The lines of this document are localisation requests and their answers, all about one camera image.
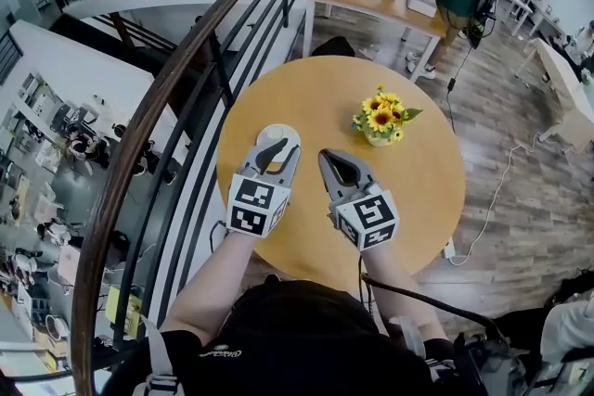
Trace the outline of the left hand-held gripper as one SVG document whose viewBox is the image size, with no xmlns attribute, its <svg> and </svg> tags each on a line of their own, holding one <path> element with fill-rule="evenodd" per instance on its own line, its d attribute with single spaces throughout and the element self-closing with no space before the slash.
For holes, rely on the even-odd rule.
<svg viewBox="0 0 594 396">
<path fill-rule="evenodd" d="M 240 175 L 234 174 L 232 178 L 226 210 L 227 230 L 265 239 L 278 224 L 289 204 L 300 147 L 290 150 L 277 171 L 266 170 L 287 144 L 287 138 L 266 139 L 250 149 L 239 168 Z M 265 182 L 246 177 L 263 174 Z"/>
</svg>

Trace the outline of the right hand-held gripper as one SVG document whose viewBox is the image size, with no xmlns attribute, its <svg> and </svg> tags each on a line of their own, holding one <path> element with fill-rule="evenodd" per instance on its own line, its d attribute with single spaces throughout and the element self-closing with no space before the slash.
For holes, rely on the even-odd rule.
<svg viewBox="0 0 594 396">
<path fill-rule="evenodd" d="M 399 215 L 392 193 L 372 182 L 372 171 L 363 160 L 346 151 L 327 148 L 319 151 L 318 166 L 331 200 L 329 217 L 358 251 L 395 238 Z M 350 195 L 356 185 L 369 182 Z"/>
</svg>

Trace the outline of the white saucer plate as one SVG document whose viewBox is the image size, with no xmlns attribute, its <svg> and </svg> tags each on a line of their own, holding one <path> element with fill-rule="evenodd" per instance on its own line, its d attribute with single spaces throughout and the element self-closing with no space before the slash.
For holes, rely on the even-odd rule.
<svg viewBox="0 0 594 396">
<path fill-rule="evenodd" d="M 286 131 L 286 136 L 287 136 L 288 142 L 287 142 L 287 145 L 284 146 L 283 149 L 280 152 L 278 152 L 277 155 L 273 158 L 272 162 L 276 163 L 276 164 L 281 164 L 282 162 L 284 162 L 284 160 L 289 155 L 290 150 L 295 146 L 301 145 L 301 139 L 300 139 L 300 136 L 298 135 L 297 131 L 287 124 L 284 124 L 284 125 L 285 125 L 285 131 Z M 256 138 L 256 142 L 255 142 L 256 146 L 260 146 L 262 143 L 265 142 L 263 140 L 263 130 L 258 134 L 258 136 Z"/>
</svg>

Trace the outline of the person's left forearm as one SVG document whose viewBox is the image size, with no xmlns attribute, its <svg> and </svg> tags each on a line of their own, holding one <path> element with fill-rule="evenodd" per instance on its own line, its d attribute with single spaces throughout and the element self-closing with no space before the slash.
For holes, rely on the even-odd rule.
<svg viewBox="0 0 594 396">
<path fill-rule="evenodd" d="M 202 344 L 218 333 L 239 294 L 258 238 L 229 233 L 174 300 L 160 331 L 187 331 Z"/>
</svg>

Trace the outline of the potted sunflowers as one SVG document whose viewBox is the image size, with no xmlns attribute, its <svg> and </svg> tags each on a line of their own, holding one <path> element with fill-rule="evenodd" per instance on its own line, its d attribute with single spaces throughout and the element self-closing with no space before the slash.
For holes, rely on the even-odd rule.
<svg viewBox="0 0 594 396">
<path fill-rule="evenodd" d="M 361 103 L 352 126 L 374 147 L 387 147 L 404 137 L 404 126 L 414 121 L 422 109 L 406 108 L 401 98 L 379 85 L 376 93 Z"/>
</svg>

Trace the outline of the wooden handrail black metal railing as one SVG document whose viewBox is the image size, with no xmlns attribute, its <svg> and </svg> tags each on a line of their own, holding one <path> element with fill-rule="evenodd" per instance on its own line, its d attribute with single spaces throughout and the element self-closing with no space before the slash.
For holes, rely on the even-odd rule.
<svg viewBox="0 0 594 396">
<path fill-rule="evenodd" d="M 224 120 L 243 88 L 262 72 L 279 34 L 291 24 L 297 0 L 216 0 L 164 64 L 141 100 L 116 149 L 92 212 L 77 267 L 71 313 L 71 375 L 75 396 L 97 396 L 95 376 L 120 363 L 141 339 L 124 334 L 129 296 L 142 300 L 140 314 L 160 321 L 173 291 L 189 268 L 180 263 L 194 249 L 213 193 L 213 156 Z M 111 234 L 132 195 L 133 169 L 158 119 L 180 96 L 190 64 L 202 48 L 209 61 L 168 134 L 147 193 L 133 214 L 134 228 L 122 277 L 112 347 L 95 346 L 97 315 L 107 300 L 107 255 Z"/>
</svg>

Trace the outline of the person's black shirt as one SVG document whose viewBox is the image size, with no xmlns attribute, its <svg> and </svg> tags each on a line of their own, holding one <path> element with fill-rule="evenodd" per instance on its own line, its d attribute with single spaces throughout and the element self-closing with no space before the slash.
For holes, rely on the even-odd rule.
<svg viewBox="0 0 594 396">
<path fill-rule="evenodd" d="M 187 396 L 437 396 L 428 363 L 455 355 L 449 340 L 430 339 L 419 357 L 349 294 L 273 278 L 237 300 L 212 341 L 162 336 Z"/>
</svg>

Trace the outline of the white book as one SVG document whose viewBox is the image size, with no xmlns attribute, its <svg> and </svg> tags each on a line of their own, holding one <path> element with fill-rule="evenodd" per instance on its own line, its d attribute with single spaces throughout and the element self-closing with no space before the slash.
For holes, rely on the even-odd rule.
<svg viewBox="0 0 594 396">
<path fill-rule="evenodd" d="M 407 0 L 407 8 L 432 19 L 437 11 L 437 4 L 435 0 Z"/>
</svg>

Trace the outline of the yellow box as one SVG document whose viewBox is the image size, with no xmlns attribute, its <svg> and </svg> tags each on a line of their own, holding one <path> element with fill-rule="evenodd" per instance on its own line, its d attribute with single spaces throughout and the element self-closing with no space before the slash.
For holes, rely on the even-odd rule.
<svg viewBox="0 0 594 396">
<path fill-rule="evenodd" d="M 110 321 L 111 324 L 116 323 L 117 310 L 120 298 L 120 289 L 118 287 L 111 286 L 107 295 L 105 303 L 105 317 Z M 140 311 L 142 307 L 142 300 L 131 294 L 126 307 L 126 313 L 124 318 L 124 334 L 136 338 L 138 327 L 141 322 Z"/>
</svg>

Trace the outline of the dark equipment box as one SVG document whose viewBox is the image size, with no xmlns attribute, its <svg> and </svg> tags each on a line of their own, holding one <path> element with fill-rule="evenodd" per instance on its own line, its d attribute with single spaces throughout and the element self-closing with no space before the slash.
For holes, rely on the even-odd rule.
<svg viewBox="0 0 594 396">
<path fill-rule="evenodd" d="M 454 350 L 465 396 L 524 396 L 529 390 L 524 365 L 504 340 L 460 333 Z"/>
</svg>

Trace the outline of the long pale table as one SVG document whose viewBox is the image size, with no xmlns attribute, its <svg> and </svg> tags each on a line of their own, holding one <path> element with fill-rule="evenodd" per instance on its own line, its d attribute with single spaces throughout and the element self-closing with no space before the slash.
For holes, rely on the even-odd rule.
<svg viewBox="0 0 594 396">
<path fill-rule="evenodd" d="M 579 82 L 569 62 L 541 39 L 531 40 L 523 52 L 523 63 L 514 76 L 520 79 L 534 57 L 539 57 L 562 108 L 561 118 L 539 135 L 539 141 L 557 135 L 574 151 L 585 151 L 594 141 L 594 83 Z"/>
</svg>

